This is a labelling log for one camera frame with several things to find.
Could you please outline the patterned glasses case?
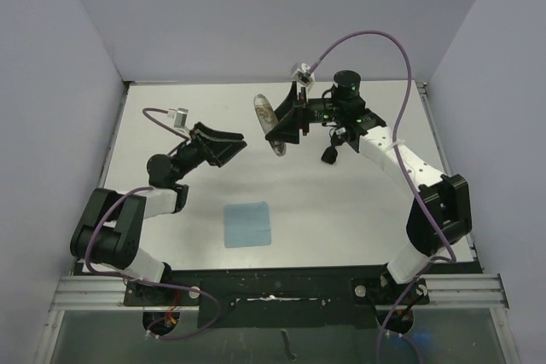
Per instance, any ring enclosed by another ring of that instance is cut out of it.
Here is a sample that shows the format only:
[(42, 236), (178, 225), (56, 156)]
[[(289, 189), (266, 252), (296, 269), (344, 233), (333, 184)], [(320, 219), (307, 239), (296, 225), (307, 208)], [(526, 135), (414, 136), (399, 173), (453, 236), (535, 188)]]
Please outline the patterned glasses case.
[[(261, 129), (264, 134), (267, 135), (278, 125), (279, 122), (275, 110), (273, 109), (269, 100), (262, 94), (257, 94), (254, 96), (253, 106)], [(268, 141), (268, 143), (276, 156), (282, 157), (286, 154), (287, 148), (284, 142)]]

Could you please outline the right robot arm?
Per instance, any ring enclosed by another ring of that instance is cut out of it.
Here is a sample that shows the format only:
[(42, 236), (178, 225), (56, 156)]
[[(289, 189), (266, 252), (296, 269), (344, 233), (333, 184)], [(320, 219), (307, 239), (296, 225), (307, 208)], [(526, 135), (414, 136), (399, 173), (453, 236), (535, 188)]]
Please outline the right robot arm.
[(361, 77), (343, 70), (319, 98), (310, 98), (302, 81), (294, 80), (286, 98), (273, 107), (264, 95), (253, 106), (265, 140), (278, 156), (299, 143), (312, 124), (329, 127), (330, 143), (321, 160), (332, 165), (338, 147), (346, 144), (375, 163), (412, 200), (405, 233), (407, 240), (386, 264), (381, 296), (400, 303), (410, 294), (410, 281), (472, 229), (468, 182), (429, 165), (394, 135), (386, 121), (368, 108), (360, 95)]

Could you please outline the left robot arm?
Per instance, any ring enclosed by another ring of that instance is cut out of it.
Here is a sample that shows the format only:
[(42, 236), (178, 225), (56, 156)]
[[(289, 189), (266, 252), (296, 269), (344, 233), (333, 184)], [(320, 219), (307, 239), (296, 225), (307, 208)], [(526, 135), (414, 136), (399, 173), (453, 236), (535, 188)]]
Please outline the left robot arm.
[(94, 273), (101, 265), (130, 280), (144, 280), (143, 295), (156, 305), (174, 292), (165, 278), (168, 266), (140, 247), (146, 219), (177, 214), (186, 206), (189, 187), (182, 179), (203, 163), (222, 167), (247, 146), (244, 135), (211, 129), (199, 122), (173, 153), (152, 156), (146, 165), (148, 185), (122, 194), (95, 189), (70, 241), (71, 254)]

